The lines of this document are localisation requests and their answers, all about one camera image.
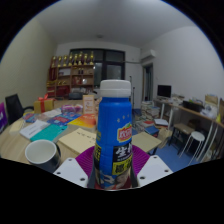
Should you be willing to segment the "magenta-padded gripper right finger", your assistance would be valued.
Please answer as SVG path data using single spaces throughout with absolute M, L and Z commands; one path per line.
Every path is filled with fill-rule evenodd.
M 173 171 L 158 155 L 150 156 L 139 147 L 133 147 L 131 168 L 133 188 L 143 187 L 172 173 Z

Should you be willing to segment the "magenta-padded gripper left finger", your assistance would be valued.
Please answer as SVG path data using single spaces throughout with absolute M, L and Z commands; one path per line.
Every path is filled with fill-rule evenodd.
M 90 147 L 76 158 L 67 158 L 54 175 L 84 188 L 94 188 L 93 150 L 94 147 Z

